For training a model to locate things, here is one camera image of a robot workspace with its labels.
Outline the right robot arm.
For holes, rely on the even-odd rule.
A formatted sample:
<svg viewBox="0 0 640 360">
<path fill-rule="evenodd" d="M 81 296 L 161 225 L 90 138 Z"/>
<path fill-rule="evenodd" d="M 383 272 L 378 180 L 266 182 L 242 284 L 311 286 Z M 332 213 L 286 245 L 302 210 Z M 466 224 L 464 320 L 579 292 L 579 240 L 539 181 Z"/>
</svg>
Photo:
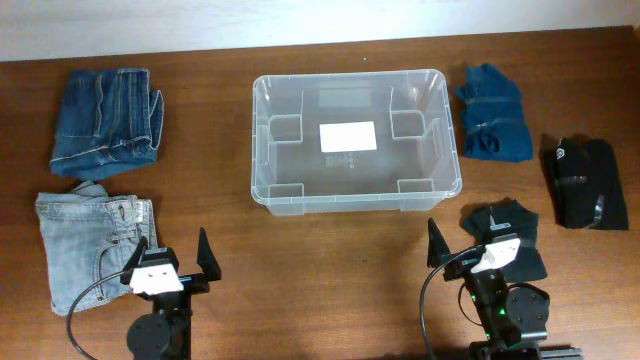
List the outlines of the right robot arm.
<svg viewBox="0 0 640 360">
<path fill-rule="evenodd" d="M 521 248 L 516 233 L 500 234 L 485 244 L 473 245 L 458 253 L 450 251 L 436 222 L 428 220 L 427 266 L 431 273 L 420 293 L 420 318 L 425 318 L 426 290 L 443 271 L 446 282 L 461 279 L 479 316 L 486 340 L 469 346 L 474 359 L 492 359 L 514 353 L 541 357 L 539 343 L 548 336 L 550 296 L 529 283 L 508 283 L 503 268 L 512 263 Z"/>
</svg>

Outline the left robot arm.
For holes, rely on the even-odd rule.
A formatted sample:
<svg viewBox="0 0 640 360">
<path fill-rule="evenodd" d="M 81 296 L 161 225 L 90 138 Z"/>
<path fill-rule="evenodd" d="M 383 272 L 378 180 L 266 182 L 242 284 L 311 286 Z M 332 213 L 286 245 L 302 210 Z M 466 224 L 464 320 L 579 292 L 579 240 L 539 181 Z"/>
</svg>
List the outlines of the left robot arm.
<svg viewBox="0 0 640 360">
<path fill-rule="evenodd" d="M 152 311 L 136 319 L 126 341 L 134 360 L 187 360 L 191 357 L 191 299 L 206 294 L 222 278 L 205 229 L 199 230 L 199 273 L 179 275 L 179 260 L 170 247 L 154 248 L 141 238 L 123 268 L 120 282 L 152 303 Z"/>
</svg>

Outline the small black garment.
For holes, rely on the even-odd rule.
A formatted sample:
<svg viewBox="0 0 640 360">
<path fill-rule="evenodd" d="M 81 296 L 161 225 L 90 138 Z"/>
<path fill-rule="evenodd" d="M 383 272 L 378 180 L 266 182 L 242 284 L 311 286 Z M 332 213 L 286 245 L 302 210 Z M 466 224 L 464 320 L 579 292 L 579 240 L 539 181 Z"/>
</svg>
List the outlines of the small black garment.
<svg viewBox="0 0 640 360">
<path fill-rule="evenodd" d="M 536 247 L 539 215 L 517 200 L 484 204 L 466 216 L 461 227 L 478 242 L 491 243 L 496 237 L 517 234 L 520 247 L 516 258 L 501 269 L 508 283 L 532 282 L 548 274 Z"/>
</svg>

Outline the light blue jeans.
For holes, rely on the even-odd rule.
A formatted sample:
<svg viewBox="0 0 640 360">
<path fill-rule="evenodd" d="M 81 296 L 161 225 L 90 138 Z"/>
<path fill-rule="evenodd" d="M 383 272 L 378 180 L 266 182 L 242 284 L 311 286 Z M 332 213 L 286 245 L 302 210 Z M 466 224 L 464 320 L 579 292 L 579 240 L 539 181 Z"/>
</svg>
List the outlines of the light blue jeans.
<svg viewBox="0 0 640 360">
<path fill-rule="evenodd" d="M 153 204 L 135 195 L 111 196 L 85 181 L 68 193 L 41 192 L 35 201 L 43 239 L 52 311 L 65 316 L 105 305 L 129 293 L 115 278 L 82 291 L 123 269 L 141 237 L 158 246 Z"/>
</svg>

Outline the black garment with logo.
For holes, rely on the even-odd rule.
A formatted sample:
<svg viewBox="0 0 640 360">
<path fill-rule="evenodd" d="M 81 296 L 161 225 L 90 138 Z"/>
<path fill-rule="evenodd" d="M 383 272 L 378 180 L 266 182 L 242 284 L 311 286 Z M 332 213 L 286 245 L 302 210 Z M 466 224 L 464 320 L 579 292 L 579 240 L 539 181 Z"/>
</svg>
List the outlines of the black garment with logo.
<svg viewBox="0 0 640 360">
<path fill-rule="evenodd" d="M 611 144 L 562 138 L 542 152 L 557 222 L 568 229 L 629 229 L 629 217 Z"/>
</svg>

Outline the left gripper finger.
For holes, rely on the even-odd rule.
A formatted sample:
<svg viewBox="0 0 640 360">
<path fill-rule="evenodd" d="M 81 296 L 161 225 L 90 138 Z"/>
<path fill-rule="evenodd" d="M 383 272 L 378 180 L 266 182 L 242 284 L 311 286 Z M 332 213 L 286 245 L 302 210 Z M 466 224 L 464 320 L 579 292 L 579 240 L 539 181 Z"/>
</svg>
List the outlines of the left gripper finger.
<svg viewBox="0 0 640 360">
<path fill-rule="evenodd" d="M 208 281 L 218 281 L 222 278 L 220 265 L 213 254 L 206 230 L 203 227 L 199 230 L 196 263 Z"/>
<path fill-rule="evenodd" d="M 129 284 L 131 281 L 131 277 L 134 269 L 139 265 L 143 253 L 148 249 L 148 240 L 146 237 L 141 237 L 134 252 L 132 253 L 129 260 L 126 262 L 125 266 L 122 269 L 122 274 L 120 276 L 121 284 Z"/>
</svg>

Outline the dark blue garment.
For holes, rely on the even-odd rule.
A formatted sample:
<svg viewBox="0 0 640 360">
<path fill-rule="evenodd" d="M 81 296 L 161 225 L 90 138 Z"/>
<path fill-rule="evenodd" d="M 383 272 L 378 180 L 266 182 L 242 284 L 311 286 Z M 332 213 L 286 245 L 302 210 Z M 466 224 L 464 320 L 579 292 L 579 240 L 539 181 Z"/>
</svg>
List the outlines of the dark blue garment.
<svg viewBox="0 0 640 360">
<path fill-rule="evenodd" d="M 531 160 L 533 142 L 516 83 L 488 63 L 468 66 L 465 73 L 466 83 L 455 90 L 465 106 L 464 155 L 512 163 Z"/>
</svg>

